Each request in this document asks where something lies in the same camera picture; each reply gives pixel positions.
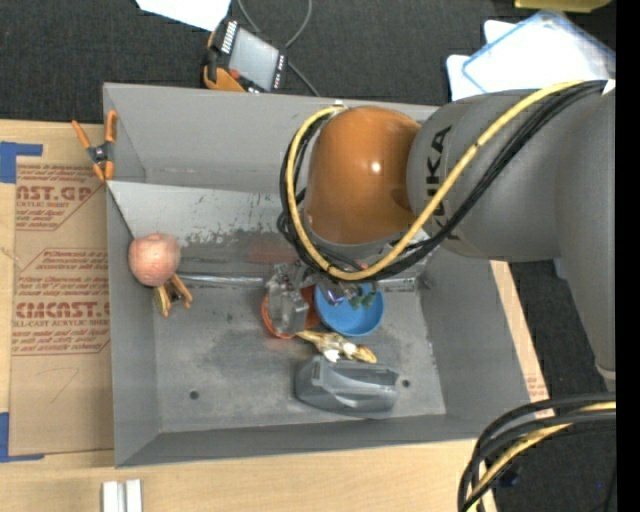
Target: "metal clamp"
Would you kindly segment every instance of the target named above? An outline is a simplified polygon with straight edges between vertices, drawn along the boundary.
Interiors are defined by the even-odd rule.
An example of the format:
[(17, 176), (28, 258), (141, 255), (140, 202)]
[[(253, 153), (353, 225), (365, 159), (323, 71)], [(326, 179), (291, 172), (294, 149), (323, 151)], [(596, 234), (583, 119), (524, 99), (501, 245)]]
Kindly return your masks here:
[(93, 162), (93, 171), (103, 183), (105, 180), (113, 179), (114, 166), (111, 160), (111, 152), (112, 145), (115, 143), (117, 138), (117, 121), (118, 114), (115, 110), (110, 110), (107, 114), (107, 121), (105, 123), (105, 141), (99, 146), (92, 146), (87, 134), (84, 132), (80, 124), (75, 120), (71, 121), (71, 124), (78, 135), (78, 139), (80, 139), (82, 147), (87, 151), (89, 158), (91, 158), (91, 161)]

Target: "pink ball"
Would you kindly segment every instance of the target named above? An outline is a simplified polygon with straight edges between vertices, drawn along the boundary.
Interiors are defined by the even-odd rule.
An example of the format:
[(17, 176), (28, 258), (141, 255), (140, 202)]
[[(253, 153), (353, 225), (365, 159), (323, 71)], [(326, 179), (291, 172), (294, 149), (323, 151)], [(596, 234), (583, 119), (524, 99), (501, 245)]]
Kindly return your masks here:
[(166, 283), (180, 264), (180, 247), (171, 235), (154, 233), (136, 238), (129, 245), (129, 268), (146, 286)]

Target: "blue tape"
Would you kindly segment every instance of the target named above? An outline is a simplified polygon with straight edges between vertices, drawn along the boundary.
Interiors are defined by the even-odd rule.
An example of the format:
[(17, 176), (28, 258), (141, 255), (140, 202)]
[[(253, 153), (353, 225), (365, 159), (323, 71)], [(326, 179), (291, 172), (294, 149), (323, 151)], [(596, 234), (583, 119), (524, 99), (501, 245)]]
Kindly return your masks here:
[(21, 460), (38, 460), (44, 455), (24, 455), (9, 457), (9, 413), (0, 413), (0, 464), (3, 462), (18, 462)]
[(0, 182), (16, 182), (16, 157), (42, 156), (42, 144), (0, 142)]

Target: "cardboard box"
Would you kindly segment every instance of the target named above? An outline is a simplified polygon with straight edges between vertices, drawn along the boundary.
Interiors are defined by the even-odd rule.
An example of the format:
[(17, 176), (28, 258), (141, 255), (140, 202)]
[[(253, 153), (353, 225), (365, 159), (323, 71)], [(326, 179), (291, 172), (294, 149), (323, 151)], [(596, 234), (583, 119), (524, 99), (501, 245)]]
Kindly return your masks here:
[[(104, 140), (101, 125), (86, 132)], [(0, 121), (0, 141), (41, 152), (18, 155), (15, 185), (2, 185), (15, 219), (13, 240), (5, 235), (13, 247), (3, 248), (13, 290), (3, 303), (12, 318), (9, 454), (111, 448), (105, 188), (70, 123)]]

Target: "gray bin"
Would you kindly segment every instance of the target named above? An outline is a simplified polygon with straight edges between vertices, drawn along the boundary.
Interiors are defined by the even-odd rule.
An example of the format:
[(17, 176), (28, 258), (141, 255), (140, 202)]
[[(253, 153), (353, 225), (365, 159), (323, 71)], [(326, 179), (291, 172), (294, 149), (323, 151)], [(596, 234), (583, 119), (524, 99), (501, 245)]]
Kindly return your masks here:
[[(118, 113), (107, 194), (117, 466), (188, 462), (474, 438), (529, 402), (487, 261), (437, 250), (416, 278), (383, 284), (381, 326), (358, 343), (400, 373), (390, 418), (315, 409), (294, 396), (315, 349), (272, 337), (262, 282), (293, 258), (274, 227), (289, 140), (328, 98), (105, 84)], [(435, 107), (342, 100), (404, 112)], [(169, 318), (127, 266), (134, 236), (174, 235), (190, 309)]]

